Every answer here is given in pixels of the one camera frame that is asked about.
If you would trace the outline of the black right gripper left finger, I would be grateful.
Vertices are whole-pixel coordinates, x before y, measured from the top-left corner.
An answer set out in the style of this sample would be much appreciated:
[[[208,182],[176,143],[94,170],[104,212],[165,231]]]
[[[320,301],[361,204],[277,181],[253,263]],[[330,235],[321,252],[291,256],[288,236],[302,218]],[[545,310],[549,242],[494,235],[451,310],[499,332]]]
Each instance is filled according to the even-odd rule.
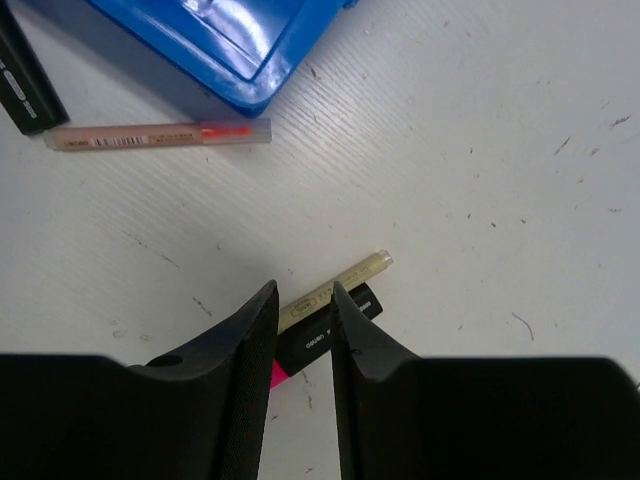
[[[255,478],[278,307],[268,282],[229,318],[144,365],[3,355],[2,477]]]

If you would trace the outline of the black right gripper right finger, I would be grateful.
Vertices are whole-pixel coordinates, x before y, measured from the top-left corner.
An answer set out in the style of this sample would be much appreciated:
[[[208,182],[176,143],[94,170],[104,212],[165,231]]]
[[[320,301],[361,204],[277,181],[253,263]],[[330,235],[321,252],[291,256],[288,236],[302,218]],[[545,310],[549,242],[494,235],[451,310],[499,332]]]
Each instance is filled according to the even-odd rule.
[[[423,358],[331,300],[345,479],[635,479],[639,393],[604,357]]]

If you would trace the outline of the pink cap black highlighter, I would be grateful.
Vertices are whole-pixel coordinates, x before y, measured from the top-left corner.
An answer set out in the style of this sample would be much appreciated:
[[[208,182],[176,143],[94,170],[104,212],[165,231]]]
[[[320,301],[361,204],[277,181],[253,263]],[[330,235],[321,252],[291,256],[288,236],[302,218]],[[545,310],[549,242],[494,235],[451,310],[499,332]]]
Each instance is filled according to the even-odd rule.
[[[366,283],[352,289],[349,295],[369,320],[383,312],[378,298]],[[330,350],[330,326],[331,307],[327,305],[278,335],[271,389],[295,376]]]

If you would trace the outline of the slim yellow highlighter pen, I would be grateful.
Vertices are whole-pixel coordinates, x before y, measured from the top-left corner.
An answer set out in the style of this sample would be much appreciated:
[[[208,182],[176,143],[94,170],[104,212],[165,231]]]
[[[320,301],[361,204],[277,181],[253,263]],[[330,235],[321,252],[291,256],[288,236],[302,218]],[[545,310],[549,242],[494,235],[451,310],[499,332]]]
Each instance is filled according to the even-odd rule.
[[[282,334],[327,306],[330,303],[335,282],[341,283],[347,291],[351,291],[384,272],[392,264],[391,254],[387,250],[380,250],[282,307],[279,313],[278,334]]]

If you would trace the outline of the slim orange highlighter pen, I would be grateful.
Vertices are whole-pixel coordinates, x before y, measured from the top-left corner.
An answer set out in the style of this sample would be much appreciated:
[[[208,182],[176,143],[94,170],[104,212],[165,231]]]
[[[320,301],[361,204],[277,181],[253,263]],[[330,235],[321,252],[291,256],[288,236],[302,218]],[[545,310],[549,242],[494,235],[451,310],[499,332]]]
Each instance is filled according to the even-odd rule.
[[[43,139],[47,147],[62,152],[262,144],[272,140],[272,126],[269,119],[254,119],[68,127],[48,131]]]

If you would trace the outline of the orange cap black highlighter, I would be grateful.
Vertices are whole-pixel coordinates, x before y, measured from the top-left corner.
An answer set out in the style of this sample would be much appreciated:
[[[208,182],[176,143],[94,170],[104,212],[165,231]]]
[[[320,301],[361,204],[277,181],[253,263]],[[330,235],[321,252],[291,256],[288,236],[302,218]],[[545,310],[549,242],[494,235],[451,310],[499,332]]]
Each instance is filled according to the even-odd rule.
[[[46,72],[5,1],[1,2],[1,104],[25,136],[69,121]]]

